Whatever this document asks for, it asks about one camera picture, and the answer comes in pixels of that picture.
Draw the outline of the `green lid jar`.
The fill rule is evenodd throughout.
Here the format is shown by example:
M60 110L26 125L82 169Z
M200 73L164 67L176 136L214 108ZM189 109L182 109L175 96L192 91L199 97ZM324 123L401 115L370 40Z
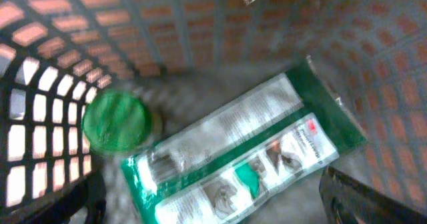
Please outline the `green lid jar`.
M85 108L81 129L95 153L130 155L154 146L163 132L163 120L137 95L111 89Z

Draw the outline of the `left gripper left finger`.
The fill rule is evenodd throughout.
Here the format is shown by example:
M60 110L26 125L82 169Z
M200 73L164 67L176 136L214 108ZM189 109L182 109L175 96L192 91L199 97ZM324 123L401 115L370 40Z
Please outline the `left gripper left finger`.
M84 223L104 223L106 215L106 185L100 171L90 173L73 189L54 202L24 214L14 211L1 218L2 223L71 223L84 209Z

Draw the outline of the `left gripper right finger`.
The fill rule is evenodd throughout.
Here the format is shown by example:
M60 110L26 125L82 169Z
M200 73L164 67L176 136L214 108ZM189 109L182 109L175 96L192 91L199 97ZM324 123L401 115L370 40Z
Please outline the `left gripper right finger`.
M319 192L329 223L425 223L426 215L327 166Z

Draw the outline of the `green white 3M packet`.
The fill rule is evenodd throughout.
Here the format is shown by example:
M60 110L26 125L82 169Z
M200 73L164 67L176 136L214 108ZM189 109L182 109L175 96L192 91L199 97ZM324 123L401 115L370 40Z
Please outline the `green white 3M packet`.
M365 140L303 60L121 168L144 223L239 223Z

